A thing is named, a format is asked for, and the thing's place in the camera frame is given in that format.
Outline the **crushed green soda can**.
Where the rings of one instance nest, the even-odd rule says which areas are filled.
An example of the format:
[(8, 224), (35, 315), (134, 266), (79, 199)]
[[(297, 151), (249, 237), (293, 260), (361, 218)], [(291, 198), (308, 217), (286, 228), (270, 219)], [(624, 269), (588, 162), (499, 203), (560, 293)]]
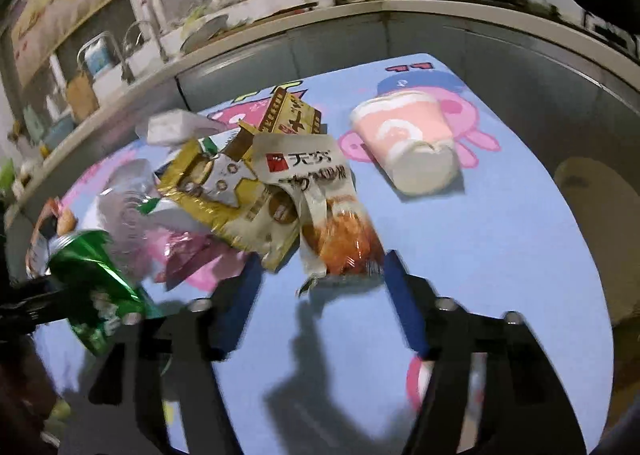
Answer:
[(108, 350), (122, 325), (160, 317), (144, 288), (134, 287), (110, 257), (113, 245), (104, 230), (75, 231), (50, 242), (47, 268), (72, 293), (70, 328), (91, 354)]

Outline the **red foil wrapper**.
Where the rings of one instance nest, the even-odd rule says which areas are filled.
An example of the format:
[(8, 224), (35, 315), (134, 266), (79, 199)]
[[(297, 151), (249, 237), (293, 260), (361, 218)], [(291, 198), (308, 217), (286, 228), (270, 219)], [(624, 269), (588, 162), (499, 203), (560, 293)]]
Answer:
[(152, 281), (167, 291), (189, 285), (211, 293), (220, 281), (239, 275), (247, 260), (247, 253), (210, 234), (159, 227), (145, 238), (152, 259)]

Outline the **clear plastic bottle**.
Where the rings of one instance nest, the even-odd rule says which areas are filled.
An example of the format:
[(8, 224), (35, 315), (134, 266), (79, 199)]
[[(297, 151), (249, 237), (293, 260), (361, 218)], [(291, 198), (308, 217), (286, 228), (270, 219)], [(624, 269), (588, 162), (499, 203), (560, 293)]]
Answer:
[(96, 216), (111, 236), (110, 257), (133, 286), (152, 272), (151, 249), (157, 245), (157, 233), (205, 231), (178, 204), (160, 196), (146, 159), (130, 160), (114, 170), (96, 197)]

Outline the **gold snack wrapper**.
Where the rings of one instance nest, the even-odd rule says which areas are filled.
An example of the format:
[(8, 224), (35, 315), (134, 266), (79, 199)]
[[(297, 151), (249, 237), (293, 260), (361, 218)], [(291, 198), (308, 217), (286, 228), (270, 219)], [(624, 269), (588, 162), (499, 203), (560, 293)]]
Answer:
[(178, 204), (229, 246), (257, 253), (275, 272), (299, 230), (293, 201), (253, 168), (257, 130), (236, 128), (186, 142), (160, 177), (160, 195)]

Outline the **white orange snack wrapper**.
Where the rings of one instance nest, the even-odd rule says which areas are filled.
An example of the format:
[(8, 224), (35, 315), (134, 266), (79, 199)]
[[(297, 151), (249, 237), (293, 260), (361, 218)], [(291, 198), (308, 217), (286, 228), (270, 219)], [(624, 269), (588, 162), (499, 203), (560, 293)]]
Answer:
[(382, 282), (383, 246), (332, 136), (259, 133), (253, 167), (262, 183), (294, 202), (307, 276), (298, 297), (317, 287)]

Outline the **white tissue pack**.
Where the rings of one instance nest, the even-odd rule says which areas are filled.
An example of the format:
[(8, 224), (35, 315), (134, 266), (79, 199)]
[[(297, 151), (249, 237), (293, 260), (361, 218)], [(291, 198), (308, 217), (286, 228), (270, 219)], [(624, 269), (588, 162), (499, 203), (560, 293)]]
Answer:
[(227, 130), (224, 122), (191, 111), (173, 109), (152, 116), (146, 123), (143, 138), (149, 145), (174, 146)]

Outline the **yellow brown spice box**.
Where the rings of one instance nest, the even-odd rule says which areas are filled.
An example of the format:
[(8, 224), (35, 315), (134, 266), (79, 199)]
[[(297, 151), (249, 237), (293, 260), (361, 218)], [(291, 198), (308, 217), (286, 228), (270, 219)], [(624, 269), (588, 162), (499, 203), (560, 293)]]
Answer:
[(260, 133), (319, 134), (321, 112), (280, 86), (274, 90), (257, 129)]

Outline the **beige trash bin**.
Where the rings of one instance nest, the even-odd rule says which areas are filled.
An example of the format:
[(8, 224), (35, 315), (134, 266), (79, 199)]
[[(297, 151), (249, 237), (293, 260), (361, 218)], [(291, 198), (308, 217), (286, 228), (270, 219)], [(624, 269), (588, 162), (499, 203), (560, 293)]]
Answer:
[(639, 194), (605, 163), (564, 160), (553, 175), (597, 264), (613, 325), (639, 314)]

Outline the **kitchen faucet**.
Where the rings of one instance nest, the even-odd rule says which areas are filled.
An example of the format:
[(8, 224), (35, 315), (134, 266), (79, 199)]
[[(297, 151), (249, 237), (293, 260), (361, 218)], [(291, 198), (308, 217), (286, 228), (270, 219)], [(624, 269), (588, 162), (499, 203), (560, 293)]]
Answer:
[[(138, 36), (136, 37), (136, 40), (131, 40), (131, 33), (133, 33), (135, 29), (138, 30)], [(158, 34), (153, 23), (146, 19), (139, 20), (138, 22), (133, 22), (126, 29), (125, 35), (122, 38), (122, 51), (124, 52), (124, 57), (130, 58), (131, 56), (133, 56), (134, 53), (139, 48), (143, 48), (145, 43), (148, 41), (152, 41), (155, 44), (158, 56), (160, 56), (160, 60), (164, 64), (168, 63), (169, 56), (162, 45), (160, 35)]]
[(81, 45), (77, 56), (77, 66), (93, 84), (104, 72), (120, 65), (120, 80), (127, 84), (134, 83), (132, 73), (124, 54), (120, 50), (114, 34), (105, 30)]

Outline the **grey kitchen cabinets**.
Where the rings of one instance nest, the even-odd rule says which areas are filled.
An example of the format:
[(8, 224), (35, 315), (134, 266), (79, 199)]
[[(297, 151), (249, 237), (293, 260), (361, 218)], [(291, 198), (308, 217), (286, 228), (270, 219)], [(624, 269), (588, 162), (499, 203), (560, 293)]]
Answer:
[(275, 85), (382, 60), (394, 74), (445, 64), (549, 170), (570, 157), (639, 182), (639, 64), (591, 33), (486, 4), (387, 1), (260, 22), (114, 91), (52, 152), (6, 214), (30, 227), (44, 201), (168, 108), (264, 97)]

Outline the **wooden cutting board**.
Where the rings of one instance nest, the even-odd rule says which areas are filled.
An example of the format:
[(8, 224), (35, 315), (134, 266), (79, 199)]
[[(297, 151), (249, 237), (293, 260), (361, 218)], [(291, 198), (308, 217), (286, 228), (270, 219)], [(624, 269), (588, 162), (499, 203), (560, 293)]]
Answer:
[(249, 5), (236, 4), (213, 14), (211, 18), (204, 22), (203, 28), (206, 28), (210, 34), (217, 34), (246, 25), (251, 25), (255, 22), (262, 22), (263, 20), (302, 14), (312, 11), (317, 6), (317, 2), (307, 2), (289, 7), (277, 8), (273, 12), (262, 12), (256, 10), (256, 8), (251, 8)]

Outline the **gas stove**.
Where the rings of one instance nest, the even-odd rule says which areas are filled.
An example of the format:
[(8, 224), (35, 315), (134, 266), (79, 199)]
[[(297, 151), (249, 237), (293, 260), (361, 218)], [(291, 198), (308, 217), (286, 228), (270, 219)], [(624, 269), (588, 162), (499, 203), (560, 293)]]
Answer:
[(548, 0), (483, 0), (503, 7), (513, 8), (520, 12), (526, 12), (539, 17), (544, 17), (560, 22), (564, 25), (573, 25), (582, 31), (591, 32), (598, 39), (603, 40), (608, 46), (639, 59), (639, 38), (636, 34), (629, 33), (616, 25), (606, 22), (603, 18), (594, 16), (581, 8), (578, 8), (579, 16), (562, 12), (559, 7)]

